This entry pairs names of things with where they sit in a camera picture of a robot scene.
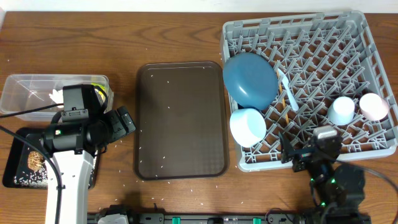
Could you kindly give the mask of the yellow green wrapper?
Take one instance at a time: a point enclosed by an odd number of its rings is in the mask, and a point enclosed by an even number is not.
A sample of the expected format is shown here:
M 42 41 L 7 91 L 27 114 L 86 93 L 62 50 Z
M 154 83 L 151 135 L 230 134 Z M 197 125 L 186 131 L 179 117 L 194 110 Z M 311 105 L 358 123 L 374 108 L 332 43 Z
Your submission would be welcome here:
M 106 101 L 106 99 L 108 98 L 108 96 L 107 96 L 107 94 L 105 92 L 104 86 L 103 85 L 99 85 L 97 83 L 92 83 L 91 85 L 94 86 L 95 93 L 96 93 L 99 101 L 101 103 L 104 103 Z

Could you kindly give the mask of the light blue plastic knife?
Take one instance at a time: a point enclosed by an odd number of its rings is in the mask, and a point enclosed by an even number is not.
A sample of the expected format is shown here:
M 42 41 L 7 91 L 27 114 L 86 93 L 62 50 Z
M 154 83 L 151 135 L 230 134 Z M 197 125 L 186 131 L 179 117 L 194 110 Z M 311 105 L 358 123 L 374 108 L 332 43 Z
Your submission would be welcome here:
M 282 78 L 282 84 L 283 84 L 283 86 L 284 86 L 284 88 L 285 88 L 285 90 L 287 92 L 287 96 L 288 96 L 290 105 L 292 107 L 292 110 L 293 111 L 298 111 L 299 106 L 298 106 L 298 104 L 297 104 L 297 102 L 295 100 L 294 95 L 292 94 L 292 91 L 289 88 L 289 79 L 287 78 L 286 74 L 281 69 L 278 68 L 277 71 L 278 71 L 278 74 Z

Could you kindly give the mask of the brown food scrap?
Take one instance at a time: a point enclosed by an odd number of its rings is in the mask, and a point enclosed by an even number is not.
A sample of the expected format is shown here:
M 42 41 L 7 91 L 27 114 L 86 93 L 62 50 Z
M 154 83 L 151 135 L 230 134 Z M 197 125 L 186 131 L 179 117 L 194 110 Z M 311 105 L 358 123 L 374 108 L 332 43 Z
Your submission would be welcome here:
M 30 170 L 37 172 L 43 167 L 44 157 L 37 151 L 31 151 L 28 155 L 27 166 Z

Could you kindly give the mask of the wooden chopstick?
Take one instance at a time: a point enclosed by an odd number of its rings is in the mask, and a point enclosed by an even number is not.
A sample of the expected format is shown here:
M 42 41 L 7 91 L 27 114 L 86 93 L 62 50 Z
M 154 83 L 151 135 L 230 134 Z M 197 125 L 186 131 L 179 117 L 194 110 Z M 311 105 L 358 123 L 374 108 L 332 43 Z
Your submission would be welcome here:
M 279 68 L 278 68 L 277 71 L 276 71 L 276 75 L 277 75 L 278 79 L 281 78 L 282 71 L 281 71 Z M 282 84 L 281 84 L 281 83 L 279 84 L 279 93 L 280 93 L 280 94 L 283 94 L 283 89 L 282 89 Z M 283 109 L 286 108 L 285 98 L 282 98 L 282 107 L 283 107 Z M 286 122 L 286 124 L 289 124 L 289 117 L 288 117 L 288 114 L 285 114 L 285 122 Z

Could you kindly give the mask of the pink plastic cup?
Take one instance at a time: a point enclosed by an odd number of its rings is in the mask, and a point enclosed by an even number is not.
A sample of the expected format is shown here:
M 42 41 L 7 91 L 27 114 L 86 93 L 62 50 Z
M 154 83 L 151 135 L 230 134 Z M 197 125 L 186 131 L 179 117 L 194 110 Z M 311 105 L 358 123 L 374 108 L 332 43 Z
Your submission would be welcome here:
M 375 93 L 367 93 L 360 98 L 359 107 L 363 116 L 370 121 L 385 118 L 389 111 L 386 100 Z

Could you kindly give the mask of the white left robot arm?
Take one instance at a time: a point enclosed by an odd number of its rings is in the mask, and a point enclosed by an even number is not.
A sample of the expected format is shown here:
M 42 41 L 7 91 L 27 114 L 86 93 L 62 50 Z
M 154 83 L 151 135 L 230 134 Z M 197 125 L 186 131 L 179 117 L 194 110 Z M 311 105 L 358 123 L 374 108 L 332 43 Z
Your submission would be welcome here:
M 108 144 L 136 129 L 126 107 L 89 115 L 87 110 L 62 112 L 62 122 L 43 133 L 49 152 L 46 223 L 86 223 L 88 185 L 94 158 Z

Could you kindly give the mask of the light blue plastic cup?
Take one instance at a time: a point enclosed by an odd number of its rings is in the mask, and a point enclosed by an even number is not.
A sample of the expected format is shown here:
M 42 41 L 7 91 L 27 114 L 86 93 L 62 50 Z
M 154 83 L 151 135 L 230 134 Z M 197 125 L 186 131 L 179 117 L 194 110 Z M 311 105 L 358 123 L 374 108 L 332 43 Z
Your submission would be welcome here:
M 329 107 L 327 117 L 331 123 L 343 126 L 349 124 L 353 120 L 354 111 L 354 101 L 347 96 L 341 96 Z

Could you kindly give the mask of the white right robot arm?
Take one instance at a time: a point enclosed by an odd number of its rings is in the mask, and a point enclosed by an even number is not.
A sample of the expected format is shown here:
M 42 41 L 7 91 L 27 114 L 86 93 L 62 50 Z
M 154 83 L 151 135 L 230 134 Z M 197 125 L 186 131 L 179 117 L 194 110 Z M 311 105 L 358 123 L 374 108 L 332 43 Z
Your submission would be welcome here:
M 331 126 L 317 128 L 306 145 L 294 149 L 290 141 L 279 133 L 281 163 L 292 163 L 294 172 L 307 171 L 315 208 L 289 219 L 291 223 L 371 223 L 371 217 L 359 212 L 365 198 L 364 171 L 350 165 L 336 169 L 342 147 L 342 137 Z

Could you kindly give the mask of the dark blue plate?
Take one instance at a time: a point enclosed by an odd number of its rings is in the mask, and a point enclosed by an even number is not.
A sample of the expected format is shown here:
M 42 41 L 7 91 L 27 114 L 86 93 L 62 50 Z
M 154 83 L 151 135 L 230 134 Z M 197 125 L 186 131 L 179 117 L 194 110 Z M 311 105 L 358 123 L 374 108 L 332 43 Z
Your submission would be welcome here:
M 224 85 L 243 108 L 264 110 L 277 96 L 278 79 L 269 62 L 257 54 L 241 53 L 223 67 Z

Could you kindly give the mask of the light blue rice bowl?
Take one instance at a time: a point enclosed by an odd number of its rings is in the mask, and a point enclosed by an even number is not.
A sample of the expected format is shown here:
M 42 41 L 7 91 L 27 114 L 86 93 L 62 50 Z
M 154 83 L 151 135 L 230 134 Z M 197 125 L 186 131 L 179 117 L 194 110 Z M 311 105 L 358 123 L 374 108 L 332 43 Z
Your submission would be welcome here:
M 266 136 L 267 127 L 262 114 L 253 108 L 235 110 L 229 119 L 234 140 L 242 147 L 252 147 Z

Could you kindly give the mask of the white tissue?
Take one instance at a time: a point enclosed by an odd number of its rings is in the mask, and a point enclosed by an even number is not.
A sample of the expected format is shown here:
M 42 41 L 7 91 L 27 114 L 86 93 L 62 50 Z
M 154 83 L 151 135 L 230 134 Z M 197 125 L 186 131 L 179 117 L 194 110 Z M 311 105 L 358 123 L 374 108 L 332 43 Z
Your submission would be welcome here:
M 63 90 L 53 89 L 52 93 L 49 93 L 50 99 L 56 104 L 63 103 Z

